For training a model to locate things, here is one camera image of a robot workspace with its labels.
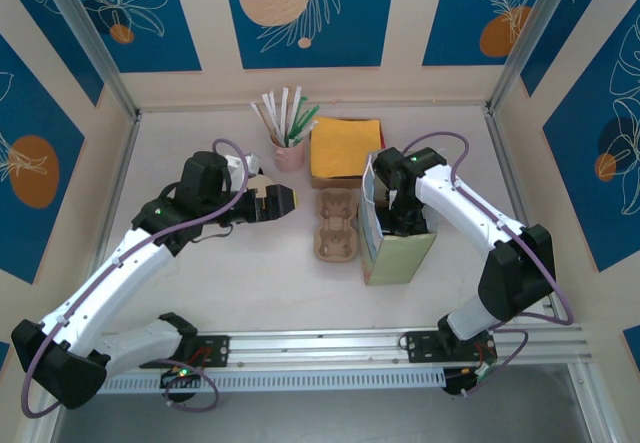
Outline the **pink straw holder cup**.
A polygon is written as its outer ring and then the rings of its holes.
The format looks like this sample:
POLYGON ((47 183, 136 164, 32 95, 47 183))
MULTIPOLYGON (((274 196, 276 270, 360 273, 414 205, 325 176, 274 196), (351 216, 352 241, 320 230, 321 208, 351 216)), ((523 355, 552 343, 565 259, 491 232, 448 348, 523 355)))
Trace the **pink straw holder cup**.
POLYGON ((303 168, 305 164, 305 145, 303 143, 294 147, 283 147, 276 138, 272 138, 271 142, 274 165, 279 171, 294 173, 303 168))

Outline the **brown pulp cup carrier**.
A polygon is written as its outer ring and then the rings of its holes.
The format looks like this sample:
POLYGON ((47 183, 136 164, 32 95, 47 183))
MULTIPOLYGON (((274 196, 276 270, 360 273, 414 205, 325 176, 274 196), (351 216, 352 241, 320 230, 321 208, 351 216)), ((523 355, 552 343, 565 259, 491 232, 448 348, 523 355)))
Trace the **brown pulp cup carrier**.
POLYGON ((347 263, 356 257, 358 232, 355 221, 358 197, 344 188, 326 188, 316 197, 319 226, 314 234, 314 254, 326 263, 347 263))

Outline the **aluminium frame post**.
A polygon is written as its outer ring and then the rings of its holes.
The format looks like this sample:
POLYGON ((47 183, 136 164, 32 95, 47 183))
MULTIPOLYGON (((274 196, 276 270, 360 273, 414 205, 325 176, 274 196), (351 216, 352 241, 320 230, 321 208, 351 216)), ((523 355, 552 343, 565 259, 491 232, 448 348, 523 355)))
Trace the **aluminium frame post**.
POLYGON ((487 101, 487 113, 490 116, 494 117, 505 102, 560 2, 561 0, 536 0, 487 101))
POLYGON ((53 0, 53 2, 99 74, 104 86, 109 90, 126 117, 136 123, 139 108, 124 84, 117 65, 81 0, 53 0))

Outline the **printed paper bag white handles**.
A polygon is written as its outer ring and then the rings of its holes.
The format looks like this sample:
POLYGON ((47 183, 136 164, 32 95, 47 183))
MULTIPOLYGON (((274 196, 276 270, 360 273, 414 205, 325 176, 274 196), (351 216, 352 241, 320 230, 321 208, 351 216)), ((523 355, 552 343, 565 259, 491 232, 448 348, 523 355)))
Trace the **printed paper bag white handles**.
POLYGON ((373 168, 380 153, 368 154, 361 184, 358 231, 364 280, 370 286, 408 284, 436 241, 438 214, 424 206, 418 233, 399 236, 392 230, 386 187, 373 168))

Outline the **wide aluminium base rail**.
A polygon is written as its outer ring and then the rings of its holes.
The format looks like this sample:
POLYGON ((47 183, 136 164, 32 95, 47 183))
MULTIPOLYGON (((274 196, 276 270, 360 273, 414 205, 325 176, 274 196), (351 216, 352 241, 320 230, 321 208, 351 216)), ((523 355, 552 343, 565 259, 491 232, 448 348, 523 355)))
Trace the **wide aluminium base rail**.
MULTIPOLYGON (((138 367, 166 366, 182 341, 198 335, 228 335, 227 366, 247 370, 307 368, 351 368, 410 364, 439 367, 470 366, 456 363, 410 363, 404 334, 410 331, 437 331, 436 328, 197 332, 191 325, 156 320, 147 326, 120 334, 80 335, 66 325, 55 333, 54 343, 74 356, 94 356, 108 375, 138 367)), ((591 352, 582 329, 550 324, 507 325, 493 336, 497 360, 514 355, 520 364, 574 363, 590 360, 591 352)))

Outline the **green straw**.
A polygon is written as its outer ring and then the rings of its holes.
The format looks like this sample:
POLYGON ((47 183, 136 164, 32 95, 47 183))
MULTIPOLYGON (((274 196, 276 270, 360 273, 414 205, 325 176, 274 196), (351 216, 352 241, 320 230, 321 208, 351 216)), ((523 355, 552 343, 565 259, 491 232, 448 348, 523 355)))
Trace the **green straw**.
POLYGON ((296 111, 294 113, 293 122, 291 123, 289 131, 287 133, 287 139, 288 140, 293 139, 293 133, 297 129, 298 122, 300 121, 300 118, 301 118, 301 115, 302 115, 302 106, 306 103, 307 100, 308 100, 308 98, 303 95, 303 96, 301 96, 301 98, 298 101, 298 104, 296 106, 296 111))
POLYGON ((313 108, 306 111, 300 120, 296 123, 295 129, 290 133, 290 139, 295 140, 299 137, 302 131, 311 123, 312 118, 316 115, 320 109, 319 105, 315 105, 313 108))

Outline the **green paper cup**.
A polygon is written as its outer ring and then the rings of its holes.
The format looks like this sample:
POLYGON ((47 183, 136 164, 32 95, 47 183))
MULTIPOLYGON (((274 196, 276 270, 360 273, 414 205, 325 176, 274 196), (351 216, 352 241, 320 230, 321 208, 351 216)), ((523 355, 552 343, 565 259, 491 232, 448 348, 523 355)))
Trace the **green paper cup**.
POLYGON ((267 196, 267 188, 272 184, 273 182, 269 177, 259 174, 248 180, 247 189, 254 190, 257 198, 265 198, 267 196))

